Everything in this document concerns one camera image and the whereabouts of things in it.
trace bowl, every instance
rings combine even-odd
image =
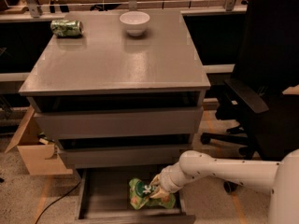
[[[150,15],[142,11],[128,11],[120,16],[124,30],[132,36],[142,35],[150,20]]]

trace concrete floor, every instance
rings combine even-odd
[[[212,157],[239,158],[238,147],[213,141],[203,146],[201,132],[225,133],[234,126],[232,121],[216,121],[213,111],[204,113],[199,133],[194,137],[194,149]],[[42,210],[67,193],[79,180],[72,175],[29,176],[18,149],[4,151],[10,135],[0,142],[0,223],[34,224]],[[223,181],[206,177],[184,188],[187,214],[195,214],[195,224],[263,224],[267,223],[269,197],[253,190],[238,187],[228,195]],[[74,222],[79,189],[52,205],[39,219],[39,224],[70,224]]]

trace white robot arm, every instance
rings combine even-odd
[[[299,149],[283,161],[214,159],[186,151],[179,161],[164,168],[153,180],[161,193],[174,193],[205,176],[234,182],[271,195],[269,224],[297,224],[299,220]]]

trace chair armrest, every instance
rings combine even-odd
[[[242,81],[229,78],[224,83],[240,98],[254,113],[259,114],[269,110],[263,99]]]

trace black office chair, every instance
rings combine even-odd
[[[224,83],[216,118],[236,119],[240,126],[228,133],[246,137],[203,133],[202,143],[245,145],[246,159],[257,151],[265,161],[299,148],[299,95],[282,94],[299,84],[299,0],[249,0],[235,68]]]

